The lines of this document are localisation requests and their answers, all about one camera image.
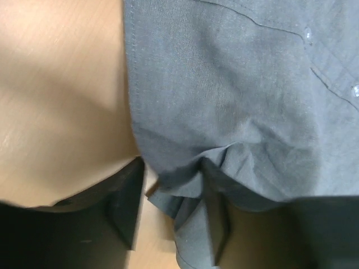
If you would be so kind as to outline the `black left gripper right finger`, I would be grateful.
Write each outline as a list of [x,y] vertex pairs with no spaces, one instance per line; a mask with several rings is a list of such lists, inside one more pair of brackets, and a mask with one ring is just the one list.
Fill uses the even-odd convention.
[[231,233],[226,188],[230,185],[228,177],[208,158],[202,159],[202,197],[208,216],[212,264],[219,266],[225,245]]

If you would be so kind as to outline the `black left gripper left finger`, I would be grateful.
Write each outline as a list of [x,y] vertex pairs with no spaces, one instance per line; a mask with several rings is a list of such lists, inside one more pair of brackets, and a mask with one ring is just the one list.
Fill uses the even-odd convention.
[[105,216],[130,250],[134,249],[137,219],[144,185],[145,163],[134,158],[109,178],[57,202],[59,212],[75,212],[105,202]]

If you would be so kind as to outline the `grey long sleeve shirt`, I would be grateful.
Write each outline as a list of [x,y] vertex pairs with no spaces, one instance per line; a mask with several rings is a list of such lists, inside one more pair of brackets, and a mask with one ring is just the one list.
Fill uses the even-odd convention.
[[295,208],[331,268],[358,266],[358,2],[125,1],[132,129],[180,268],[212,264],[202,159],[226,202]]

